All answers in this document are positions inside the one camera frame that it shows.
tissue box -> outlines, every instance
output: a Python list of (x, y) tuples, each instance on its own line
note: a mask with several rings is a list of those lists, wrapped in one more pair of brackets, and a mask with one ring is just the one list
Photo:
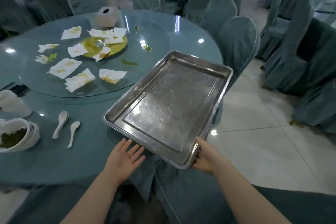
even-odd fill
[(96, 22), (101, 27), (114, 27), (119, 18), (119, 9), (116, 7), (102, 7), (96, 13)]

tile floor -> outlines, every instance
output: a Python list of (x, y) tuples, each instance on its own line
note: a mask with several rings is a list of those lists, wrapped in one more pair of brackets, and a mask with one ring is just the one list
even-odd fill
[[(261, 31), (265, 0), (243, 0), (241, 15)], [(120, 0), (132, 9), (132, 0)], [(254, 60), (224, 98), (222, 122), (208, 140), (253, 184), (336, 195), (336, 136), (288, 125), (296, 98), (261, 89), (263, 63)], [(0, 224), (6, 223), (27, 191), (0, 193)]]

forearm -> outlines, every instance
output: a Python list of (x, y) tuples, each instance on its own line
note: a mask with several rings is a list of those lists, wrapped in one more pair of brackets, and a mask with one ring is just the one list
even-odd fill
[(216, 162), (214, 175), (239, 224), (290, 223), (225, 158)]
[(103, 224), (118, 185), (112, 174), (101, 172), (61, 224)]

ceramic spoon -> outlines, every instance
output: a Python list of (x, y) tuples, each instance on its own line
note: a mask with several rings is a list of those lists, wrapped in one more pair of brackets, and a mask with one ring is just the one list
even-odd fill
[(71, 138), (70, 138), (70, 143), (68, 145), (68, 148), (72, 146), (72, 142), (74, 140), (74, 134), (75, 130), (79, 127), (81, 123), (79, 121), (75, 121), (73, 124), (71, 124), (70, 131), (71, 131)]
[(52, 135), (53, 139), (57, 139), (58, 138), (58, 134), (60, 133), (60, 130), (63, 128), (63, 125), (65, 124), (65, 122), (68, 120), (68, 113), (66, 111), (62, 111), (59, 116), (58, 116), (58, 121), (59, 121), (59, 125), (57, 126), (54, 134)]

metal tray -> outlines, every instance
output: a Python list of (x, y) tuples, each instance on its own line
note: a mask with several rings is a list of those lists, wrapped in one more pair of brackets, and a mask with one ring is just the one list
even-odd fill
[(233, 70), (170, 52), (103, 115), (103, 121), (178, 169), (188, 169)]

